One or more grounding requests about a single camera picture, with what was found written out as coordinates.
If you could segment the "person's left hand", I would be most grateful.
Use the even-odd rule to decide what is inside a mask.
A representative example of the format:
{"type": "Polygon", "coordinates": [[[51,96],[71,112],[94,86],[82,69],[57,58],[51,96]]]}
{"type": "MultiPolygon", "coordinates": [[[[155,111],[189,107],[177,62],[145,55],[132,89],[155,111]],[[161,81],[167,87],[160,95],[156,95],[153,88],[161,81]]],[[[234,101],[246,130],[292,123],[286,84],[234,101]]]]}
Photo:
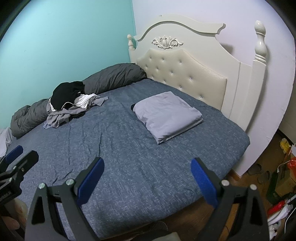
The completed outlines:
{"type": "Polygon", "coordinates": [[[4,205],[6,213],[1,214],[1,218],[9,230],[17,230],[20,227],[26,228],[28,218],[28,206],[15,198],[4,205]]]}

